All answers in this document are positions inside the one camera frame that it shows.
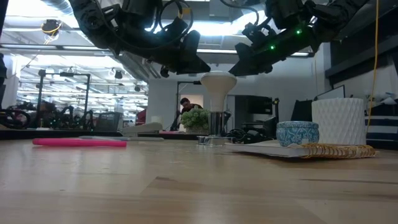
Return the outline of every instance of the pink pen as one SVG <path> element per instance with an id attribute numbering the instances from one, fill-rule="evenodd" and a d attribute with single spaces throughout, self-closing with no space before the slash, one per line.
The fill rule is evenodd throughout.
<path id="1" fill-rule="evenodd" d="M 68 146 L 68 147 L 84 147 L 84 146 L 113 146 L 126 147 L 125 141 L 107 141 L 107 140 L 84 140 L 84 139 L 50 139 L 41 138 L 33 139 L 33 144 L 38 146 Z"/>

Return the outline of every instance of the blue and white bowl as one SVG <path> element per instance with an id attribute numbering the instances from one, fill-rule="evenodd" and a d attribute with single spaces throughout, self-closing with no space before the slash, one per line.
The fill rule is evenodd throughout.
<path id="1" fill-rule="evenodd" d="M 276 138 L 279 144 L 287 147 L 291 144 L 317 143 L 319 125 L 308 121 L 286 121 L 278 123 Z"/>

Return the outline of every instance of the white lamp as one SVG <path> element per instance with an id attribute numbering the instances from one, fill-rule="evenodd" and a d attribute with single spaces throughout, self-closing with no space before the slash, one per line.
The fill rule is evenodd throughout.
<path id="1" fill-rule="evenodd" d="M 224 127 L 224 100 L 236 85 L 237 79 L 229 72 L 209 72 L 202 76 L 200 82 L 210 94 L 209 135 L 221 137 Z"/>

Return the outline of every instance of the potted plant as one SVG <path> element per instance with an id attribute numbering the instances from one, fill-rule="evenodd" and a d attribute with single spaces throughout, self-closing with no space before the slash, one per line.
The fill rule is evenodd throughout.
<path id="1" fill-rule="evenodd" d="M 187 134 L 208 135 L 209 111 L 194 108 L 181 115 L 181 124 L 187 130 Z"/>

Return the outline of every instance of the wooden table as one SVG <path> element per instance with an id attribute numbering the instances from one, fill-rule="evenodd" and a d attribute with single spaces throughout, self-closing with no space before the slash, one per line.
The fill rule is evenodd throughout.
<path id="1" fill-rule="evenodd" d="M 0 223 L 398 223 L 398 152 L 294 161 L 129 142 L 0 142 Z"/>

